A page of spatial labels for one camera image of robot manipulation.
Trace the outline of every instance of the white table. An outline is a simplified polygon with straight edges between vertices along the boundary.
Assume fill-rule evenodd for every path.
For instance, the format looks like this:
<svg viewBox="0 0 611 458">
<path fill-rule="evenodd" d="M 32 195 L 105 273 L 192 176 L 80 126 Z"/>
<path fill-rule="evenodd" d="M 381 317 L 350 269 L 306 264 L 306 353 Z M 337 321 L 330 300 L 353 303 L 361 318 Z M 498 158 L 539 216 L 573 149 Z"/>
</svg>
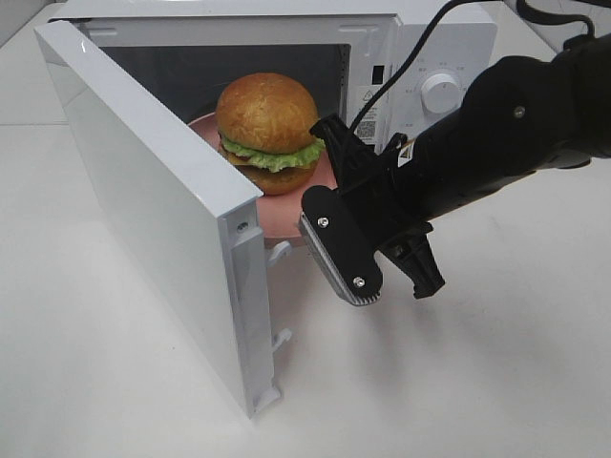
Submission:
<svg viewBox="0 0 611 458">
<path fill-rule="evenodd" d="M 499 17 L 493 60 L 552 55 Z M 251 422 L 109 230 L 31 25 L 0 83 L 3 458 L 609 455 L 611 161 L 434 221 L 431 299 L 383 262 L 383 300 L 353 308 L 305 250 L 283 260 L 284 398 Z"/>
</svg>

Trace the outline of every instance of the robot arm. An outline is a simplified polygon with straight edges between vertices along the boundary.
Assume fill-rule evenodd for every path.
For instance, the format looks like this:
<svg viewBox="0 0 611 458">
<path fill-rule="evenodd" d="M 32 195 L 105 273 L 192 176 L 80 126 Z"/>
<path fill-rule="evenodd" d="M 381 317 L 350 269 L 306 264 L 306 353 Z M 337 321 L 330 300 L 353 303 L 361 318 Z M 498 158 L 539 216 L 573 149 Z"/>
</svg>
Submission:
<svg viewBox="0 0 611 458">
<path fill-rule="evenodd" d="M 304 193 L 300 229 L 336 292 L 374 302 L 380 251 L 414 283 L 443 284 L 429 221 L 545 168 L 611 157 L 611 34 L 573 42 L 545 63 L 506 57 L 483 72 L 460 109 L 416 139 L 395 134 L 378 156 L 337 117 L 312 133 L 327 146 L 338 187 Z"/>
</svg>

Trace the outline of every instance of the microwave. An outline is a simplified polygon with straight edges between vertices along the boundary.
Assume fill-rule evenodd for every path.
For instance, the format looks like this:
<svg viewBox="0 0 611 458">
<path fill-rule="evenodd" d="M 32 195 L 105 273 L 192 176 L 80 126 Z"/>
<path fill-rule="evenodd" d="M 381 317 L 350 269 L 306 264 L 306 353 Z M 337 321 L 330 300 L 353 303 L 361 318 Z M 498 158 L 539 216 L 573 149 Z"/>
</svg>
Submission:
<svg viewBox="0 0 611 458">
<path fill-rule="evenodd" d="M 100 207 L 246 415 L 280 397 L 261 191 L 188 124 L 249 73 L 286 74 L 350 122 L 444 2 L 69 0 L 36 36 Z M 496 25 L 478 5 L 436 28 L 357 135 L 376 152 L 460 103 Z"/>
</svg>

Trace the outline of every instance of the microwave label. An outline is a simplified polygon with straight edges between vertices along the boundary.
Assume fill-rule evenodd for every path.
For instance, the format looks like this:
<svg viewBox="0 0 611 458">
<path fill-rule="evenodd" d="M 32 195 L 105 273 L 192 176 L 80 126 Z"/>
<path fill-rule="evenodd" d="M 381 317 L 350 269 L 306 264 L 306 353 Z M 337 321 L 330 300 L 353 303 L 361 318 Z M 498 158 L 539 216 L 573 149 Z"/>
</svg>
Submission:
<svg viewBox="0 0 611 458">
<path fill-rule="evenodd" d="M 373 95 L 380 89 L 380 85 L 357 86 L 354 91 L 354 107 L 357 112 L 361 110 L 367 102 L 371 100 Z M 382 106 L 384 105 L 388 95 L 385 94 L 380 100 L 369 109 L 363 120 L 356 127 L 356 136 L 361 138 L 365 143 L 375 143 L 378 135 L 379 122 L 382 114 Z"/>
<path fill-rule="evenodd" d="M 397 160 L 397 167 L 403 167 L 405 164 L 413 159 L 413 146 L 416 143 L 416 139 L 408 141 L 401 151 Z"/>
</svg>

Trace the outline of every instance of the plate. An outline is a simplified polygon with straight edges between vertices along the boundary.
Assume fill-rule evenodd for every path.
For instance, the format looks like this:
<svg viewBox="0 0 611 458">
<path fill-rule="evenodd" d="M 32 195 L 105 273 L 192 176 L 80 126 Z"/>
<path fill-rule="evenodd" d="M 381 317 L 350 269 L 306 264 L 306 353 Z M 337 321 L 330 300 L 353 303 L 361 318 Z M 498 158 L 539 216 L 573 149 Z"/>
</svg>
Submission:
<svg viewBox="0 0 611 458">
<path fill-rule="evenodd" d="M 215 150 L 221 143 L 215 114 L 207 114 L 189 123 L 201 138 Z M 263 196 L 257 199 L 259 224 L 263 228 L 266 244 L 288 240 L 292 245 L 302 245 L 302 236 L 297 228 L 297 221 L 302 213 L 302 195 L 310 186 L 323 185 L 327 188 L 337 187 L 327 152 L 321 152 L 312 178 L 300 188 L 281 196 Z"/>
</svg>

